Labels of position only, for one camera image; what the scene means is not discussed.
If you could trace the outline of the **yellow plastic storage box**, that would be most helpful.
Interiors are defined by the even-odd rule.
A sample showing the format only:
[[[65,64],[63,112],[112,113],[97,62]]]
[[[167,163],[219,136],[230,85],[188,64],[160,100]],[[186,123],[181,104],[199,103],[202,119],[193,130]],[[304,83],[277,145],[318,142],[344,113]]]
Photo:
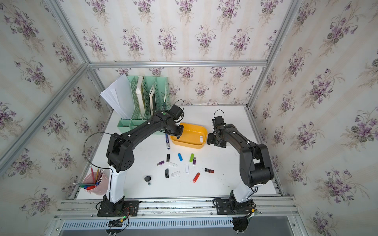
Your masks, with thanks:
[[[170,136],[173,144],[188,148],[201,149],[206,144],[207,129],[200,125],[181,123],[184,131],[181,137]],[[200,142],[200,136],[203,136],[203,143]]]

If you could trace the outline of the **red black swivel usb drive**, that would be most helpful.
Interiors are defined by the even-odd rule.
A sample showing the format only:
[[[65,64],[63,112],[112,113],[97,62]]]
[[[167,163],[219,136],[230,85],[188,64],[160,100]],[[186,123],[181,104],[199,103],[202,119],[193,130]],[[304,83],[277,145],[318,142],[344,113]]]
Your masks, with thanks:
[[[214,170],[212,170],[212,169],[208,169],[208,168],[205,168],[205,170],[204,170],[205,172],[207,172],[207,173],[214,173]]]

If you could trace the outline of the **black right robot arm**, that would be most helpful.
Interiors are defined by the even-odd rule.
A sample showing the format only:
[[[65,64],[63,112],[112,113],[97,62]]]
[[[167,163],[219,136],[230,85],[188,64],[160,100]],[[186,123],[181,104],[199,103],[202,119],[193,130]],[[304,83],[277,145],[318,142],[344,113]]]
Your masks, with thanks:
[[[239,153],[239,174],[242,183],[232,190],[234,203],[245,203],[254,193],[254,187],[267,184],[274,178],[274,168],[268,147],[252,142],[233,124],[226,124],[223,117],[212,119],[213,132],[208,134],[207,144],[226,148],[230,144]]]

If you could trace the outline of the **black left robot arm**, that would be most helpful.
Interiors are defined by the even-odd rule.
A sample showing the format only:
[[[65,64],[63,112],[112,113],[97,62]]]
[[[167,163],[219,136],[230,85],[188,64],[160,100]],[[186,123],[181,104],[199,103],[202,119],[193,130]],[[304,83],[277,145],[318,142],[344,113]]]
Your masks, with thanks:
[[[106,151],[110,177],[107,199],[115,204],[124,199],[124,185],[127,170],[134,164],[134,149],[152,134],[163,131],[165,134],[181,137],[184,126],[180,125],[184,110],[177,105],[167,110],[155,112],[144,123],[126,133],[111,135]]]

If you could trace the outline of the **green usb drive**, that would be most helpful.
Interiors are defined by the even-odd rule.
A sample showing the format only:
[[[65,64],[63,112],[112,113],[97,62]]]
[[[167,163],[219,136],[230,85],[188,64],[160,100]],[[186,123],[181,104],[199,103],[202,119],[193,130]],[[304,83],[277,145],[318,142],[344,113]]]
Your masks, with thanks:
[[[190,156],[190,162],[193,162],[193,160],[194,160],[194,157],[195,157],[195,154],[194,154],[194,153],[192,153],[192,154],[191,154],[191,156]]]

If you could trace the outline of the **white slim usb drive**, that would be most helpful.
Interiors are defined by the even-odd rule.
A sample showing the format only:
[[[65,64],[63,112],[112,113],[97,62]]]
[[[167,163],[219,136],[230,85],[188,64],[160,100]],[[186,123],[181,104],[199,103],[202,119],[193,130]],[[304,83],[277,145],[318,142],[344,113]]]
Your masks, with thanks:
[[[190,173],[190,169],[189,169],[189,165],[188,164],[185,164],[185,172],[186,172],[186,174]]]

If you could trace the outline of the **black silver swivel usb drive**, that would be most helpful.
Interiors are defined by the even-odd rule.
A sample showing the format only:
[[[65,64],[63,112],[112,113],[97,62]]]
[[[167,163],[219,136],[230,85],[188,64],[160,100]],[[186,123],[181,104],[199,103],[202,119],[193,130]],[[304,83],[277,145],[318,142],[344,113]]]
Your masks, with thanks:
[[[169,178],[169,169],[165,169],[164,171],[164,174],[165,174],[165,178],[168,179]]]

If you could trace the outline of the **black round key usb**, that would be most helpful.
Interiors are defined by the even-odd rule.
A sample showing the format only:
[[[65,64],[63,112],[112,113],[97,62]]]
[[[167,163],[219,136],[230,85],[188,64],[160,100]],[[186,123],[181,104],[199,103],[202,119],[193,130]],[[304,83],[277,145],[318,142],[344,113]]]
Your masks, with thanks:
[[[151,185],[151,176],[146,176],[144,180],[147,182],[148,185]]]

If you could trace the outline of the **blue white marker pen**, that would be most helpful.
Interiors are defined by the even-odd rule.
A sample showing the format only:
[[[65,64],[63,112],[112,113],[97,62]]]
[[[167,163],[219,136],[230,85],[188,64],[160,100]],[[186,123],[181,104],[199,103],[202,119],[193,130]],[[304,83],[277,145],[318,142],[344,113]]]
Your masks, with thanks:
[[[166,148],[170,150],[170,142],[168,134],[165,134]]]

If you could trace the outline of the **tan notebook in organizer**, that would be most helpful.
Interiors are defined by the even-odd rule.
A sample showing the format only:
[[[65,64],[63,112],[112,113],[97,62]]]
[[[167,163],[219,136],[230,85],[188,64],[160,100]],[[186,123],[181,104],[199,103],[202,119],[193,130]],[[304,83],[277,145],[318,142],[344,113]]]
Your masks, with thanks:
[[[155,98],[155,87],[152,86],[149,92],[149,102],[150,102],[150,114],[154,114],[154,98]]]

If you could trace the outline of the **green mesh file organizer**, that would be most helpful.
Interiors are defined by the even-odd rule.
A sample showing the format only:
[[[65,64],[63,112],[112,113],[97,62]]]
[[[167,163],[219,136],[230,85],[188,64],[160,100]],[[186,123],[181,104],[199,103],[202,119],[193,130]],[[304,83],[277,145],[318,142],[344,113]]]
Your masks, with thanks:
[[[140,117],[140,110],[138,105],[138,98],[136,95],[138,76],[127,76],[132,88],[132,96],[134,100],[134,113],[130,120],[120,119],[118,123],[119,130],[124,133],[137,128],[143,122],[151,117],[149,92],[152,86],[155,87],[154,98],[154,112],[159,110],[169,110],[171,108],[171,101],[168,88],[168,78],[157,76],[143,76],[143,100],[145,105],[144,117]]]

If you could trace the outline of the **white book in organizer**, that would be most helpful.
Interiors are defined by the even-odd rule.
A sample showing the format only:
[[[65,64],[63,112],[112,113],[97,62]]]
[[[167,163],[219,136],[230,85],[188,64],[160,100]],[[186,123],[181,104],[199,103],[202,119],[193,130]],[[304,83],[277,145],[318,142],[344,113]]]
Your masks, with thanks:
[[[138,105],[139,105],[139,110],[140,110],[140,117],[143,118],[145,114],[145,105],[144,105],[144,100],[143,100],[143,76],[138,76],[137,80],[137,88],[136,88],[136,95],[138,98]]]

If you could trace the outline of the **white paper stack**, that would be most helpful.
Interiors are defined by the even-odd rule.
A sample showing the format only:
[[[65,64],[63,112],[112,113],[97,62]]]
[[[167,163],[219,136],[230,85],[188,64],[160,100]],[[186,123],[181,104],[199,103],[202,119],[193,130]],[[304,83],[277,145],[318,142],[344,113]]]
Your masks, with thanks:
[[[121,75],[115,82],[100,93],[101,97],[113,108],[121,119],[130,120],[134,113],[134,100],[131,83],[126,75]]]

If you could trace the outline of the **pink pen cup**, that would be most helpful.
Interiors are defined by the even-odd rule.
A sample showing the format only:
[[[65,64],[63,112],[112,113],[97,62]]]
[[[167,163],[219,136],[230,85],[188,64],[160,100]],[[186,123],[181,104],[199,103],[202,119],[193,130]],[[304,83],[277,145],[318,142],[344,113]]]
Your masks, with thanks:
[[[77,185],[86,193],[102,196],[108,190],[109,173],[107,169],[90,167],[89,173]]]

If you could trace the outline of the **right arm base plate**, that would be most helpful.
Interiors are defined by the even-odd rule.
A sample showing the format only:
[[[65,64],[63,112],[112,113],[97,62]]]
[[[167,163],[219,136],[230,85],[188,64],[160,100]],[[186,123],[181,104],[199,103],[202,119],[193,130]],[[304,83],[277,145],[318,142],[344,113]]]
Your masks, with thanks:
[[[216,208],[217,215],[248,215],[256,209],[253,200],[238,203],[232,197],[228,199],[214,198],[213,205]]]

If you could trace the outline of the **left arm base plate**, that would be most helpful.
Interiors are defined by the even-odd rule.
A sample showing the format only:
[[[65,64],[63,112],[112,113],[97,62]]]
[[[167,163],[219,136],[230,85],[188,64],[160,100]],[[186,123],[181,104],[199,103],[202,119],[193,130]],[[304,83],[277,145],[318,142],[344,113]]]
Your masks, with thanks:
[[[96,207],[97,217],[134,217],[137,216],[139,204],[140,201],[121,200],[115,204],[109,201],[101,201],[100,205]]]

